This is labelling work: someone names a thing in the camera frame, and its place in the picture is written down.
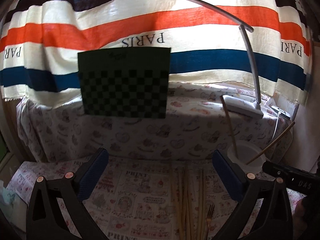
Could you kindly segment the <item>person's right hand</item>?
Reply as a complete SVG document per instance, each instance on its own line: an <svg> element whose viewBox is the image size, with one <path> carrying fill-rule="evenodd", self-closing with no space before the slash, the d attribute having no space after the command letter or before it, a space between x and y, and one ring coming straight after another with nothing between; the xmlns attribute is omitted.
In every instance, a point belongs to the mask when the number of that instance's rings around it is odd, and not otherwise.
<svg viewBox="0 0 320 240"><path fill-rule="evenodd" d="M293 239L319 239L319 198L306 196L296 203Z"/></svg>

